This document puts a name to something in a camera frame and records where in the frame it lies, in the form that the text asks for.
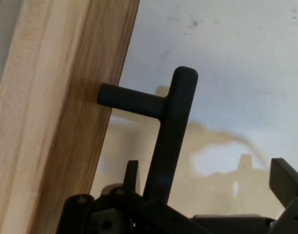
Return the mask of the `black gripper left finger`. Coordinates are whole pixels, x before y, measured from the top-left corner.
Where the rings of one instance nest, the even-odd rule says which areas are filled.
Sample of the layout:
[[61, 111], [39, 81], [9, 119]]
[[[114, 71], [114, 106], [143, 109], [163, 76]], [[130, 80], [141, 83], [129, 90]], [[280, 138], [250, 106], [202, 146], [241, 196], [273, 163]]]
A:
[[207, 229], [156, 200], [137, 194], [138, 161], [127, 164], [123, 184], [94, 199], [82, 194], [64, 204], [58, 234], [206, 234]]

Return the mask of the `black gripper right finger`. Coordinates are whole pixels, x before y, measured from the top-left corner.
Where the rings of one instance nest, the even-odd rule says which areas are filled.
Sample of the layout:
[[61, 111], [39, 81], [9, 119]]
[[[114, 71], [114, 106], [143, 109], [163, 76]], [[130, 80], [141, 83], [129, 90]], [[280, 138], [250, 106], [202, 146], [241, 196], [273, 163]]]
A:
[[269, 187], [285, 208], [269, 233], [298, 234], [298, 172], [285, 159], [273, 158]]

